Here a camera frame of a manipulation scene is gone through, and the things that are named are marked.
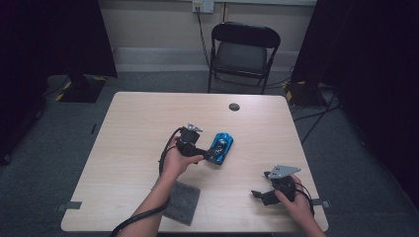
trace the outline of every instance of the blue object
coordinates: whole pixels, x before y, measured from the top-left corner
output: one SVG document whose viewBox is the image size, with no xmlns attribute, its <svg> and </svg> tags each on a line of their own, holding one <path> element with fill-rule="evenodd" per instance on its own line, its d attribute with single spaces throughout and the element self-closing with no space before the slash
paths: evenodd
<svg viewBox="0 0 419 237">
<path fill-rule="evenodd" d="M 208 158 L 208 161 L 222 165 L 232 143 L 233 137 L 230 134 L 225 132 L 218 133 L 210 146 L 209 152 L 211 156 Z"/>
</svg>

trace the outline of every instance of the chair backrest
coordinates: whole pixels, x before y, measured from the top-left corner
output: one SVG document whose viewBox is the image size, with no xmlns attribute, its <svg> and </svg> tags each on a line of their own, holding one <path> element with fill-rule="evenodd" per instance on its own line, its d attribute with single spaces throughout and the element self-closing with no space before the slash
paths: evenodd
<svg viewBox="0 0 419 237">
<path fill-rule="evenodd" d="M 211 39 L 212 44 L 214 40 L 219 40 L 266 48 L 278 48 L 281 43 L 278 33 L 270 28 L 233 22 L 215 26 L 211 32 Z"/>
</svg>

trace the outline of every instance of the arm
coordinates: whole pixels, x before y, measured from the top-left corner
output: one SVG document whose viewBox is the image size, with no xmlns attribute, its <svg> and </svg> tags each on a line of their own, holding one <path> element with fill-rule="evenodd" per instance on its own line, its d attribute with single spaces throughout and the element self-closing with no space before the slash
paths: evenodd
<svg viewBox="0 0 419 237">
<path fill-rule="evenodd" d="M 167 198 L 170 196 L 170 193 L 175 186 L 179 176 L 187 170 L 190 164 L 200 162 L 204 159 L 202 155 L 193 157 L 183 156 L 175 146 L 175 139 L 172 140 L 169 147 L 173 146 L 174 148 L 171 148 L 167 152 L 163 165 L 163 172 L 159 180 L 151 190 L 150 194 L 133 213 L 133 215 L 137 215 L 163 205 Z M 162 216 L 163 212 L 159 212 L 147 218 L 138 220 L 124 228 L 118 236 L 155 237 L 157 235 Z"/>
<path fill-rule="evenodd" d="M 301 180 L 297 176 L 291 176 L 296 183 L 301 184 Z M 297 185 L 296 188 L 302 191 L 302 186 Z M 311 214 L 308 201 L 302 194 L 295 192 L 295 200 L 293 202 L 290 202 L 279 190 L 275 190 L 275 195 L 283 203 L 291 217 L 299 226 L 301 226 L 308 237 L 326 236 L 315 221 L 314 216 Z"/>
</svg>

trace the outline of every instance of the gray carpet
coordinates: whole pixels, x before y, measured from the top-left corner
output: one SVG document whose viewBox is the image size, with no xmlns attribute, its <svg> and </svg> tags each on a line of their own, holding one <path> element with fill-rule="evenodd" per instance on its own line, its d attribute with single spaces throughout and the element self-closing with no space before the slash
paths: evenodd
<svg viewBox="0 0 419 237">
<path fill-rule="evenodd" d="M 273 72 L 268 83 L 273 89 L 268 89 L 266 94 L 283 95 L 275 83 L 289 76 L 287 72 Z M 64 212 L 56 208 L 71 199 L 112 97 L 118 91 L 205 93 L 207 78 L 205 71 L 124 72 L 118 79 L 107 82 L 96 104 L 58 103 L 54 101 L 58 91 L 48 95 L 41 118 L 11 153 L 11 164 L 0 167 L 0 236 L 108 236 L 107 233 L 63 232 L 60 222 Z M 49 90 L 58 87 L 64 79 L 65 76 L 50 77 Z M 260 91 L 221 82 L 213 86 L 218 93 L 258 94 Z M 330 100 L 332 93 L 325 90 L 324 95 Z M 336 105 L 339 104 L 334 99 L 332 108 Z M 295 119 L 322 110 L 291 107 Z M 301 139 L 317 118 L 295 122 Z M 356 125 L 340 108 L 328 112 L 303 143 L 319 194 L 331 203 L 325 209 L 329 222 L 326 234 L 419 236 L 417 210 L 362 143 Z M 303 236 L 301 233 L 274 235 Z"/>
</svg>

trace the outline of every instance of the chair seat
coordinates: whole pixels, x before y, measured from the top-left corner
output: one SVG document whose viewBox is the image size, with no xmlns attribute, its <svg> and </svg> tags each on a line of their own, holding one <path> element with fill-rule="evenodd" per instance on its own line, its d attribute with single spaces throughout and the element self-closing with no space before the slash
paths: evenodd
<svg viewBox="0 0 419 237">
<path fill-rule="evenodd" d="M 267 49 L 251 45 L 221 42 L 213 67 L 218 70 L 266 73 Z"/>
</svg>

